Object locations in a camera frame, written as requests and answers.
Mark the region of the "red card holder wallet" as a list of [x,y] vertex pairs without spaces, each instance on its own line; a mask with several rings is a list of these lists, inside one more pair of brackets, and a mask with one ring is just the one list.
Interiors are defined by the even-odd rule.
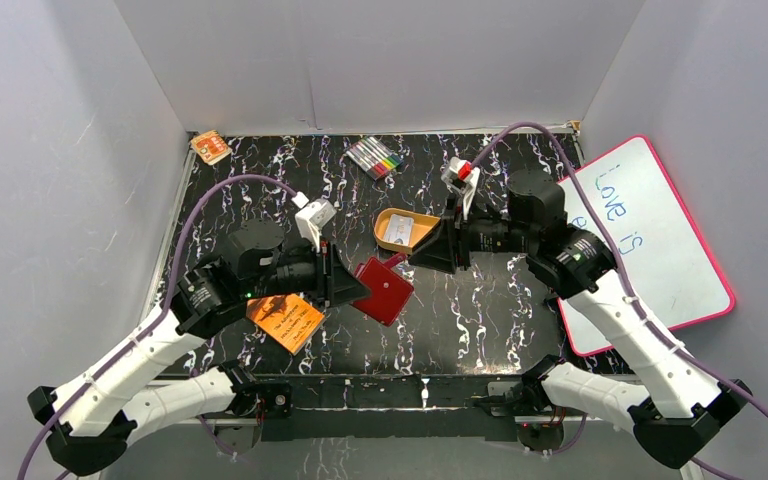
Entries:
[[395,271],[395,267],[406,259],[405,253],[397,253],[386,261],[370,257],[358,265],[355,277],[369,289],[370,295],[354,301],[352,306],[379,324],[390,327],[414,293],[413,285]]

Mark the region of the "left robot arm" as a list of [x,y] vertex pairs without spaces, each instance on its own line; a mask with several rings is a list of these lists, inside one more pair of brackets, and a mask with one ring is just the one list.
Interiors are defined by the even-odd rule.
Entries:
[[284,382],[259,382],[228,361],[157,388],[154,379],[186,353],[245,318],[255,301],[301,294],[317,307],[370,295],[327,240],[287,243],[275,222],[252,219],[183,274],[172,295],[83,376],[28,397],[52,459],[85,476],[119,459],[139,439],[213,413],[285,417]]

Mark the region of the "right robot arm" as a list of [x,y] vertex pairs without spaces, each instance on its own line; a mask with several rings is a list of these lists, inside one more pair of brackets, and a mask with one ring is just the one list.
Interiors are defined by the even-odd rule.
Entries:
[[578,410],[631,433],[666,467],[688,464],[745,406],[744,384],[693,365],[654,315],[618,292],[617,256],[597,235],[569,222],[564,190],[550,176],[516,172],[505,213],[472,208],[478,176],[467,165],[443,174],[451,191],[445,210],[410,263],[453,274],[469,267],[474,252],[523,254],[533,276],[603,334],[638,382],[599,376],[548,355],[515,386],[475,405],[492,416]]

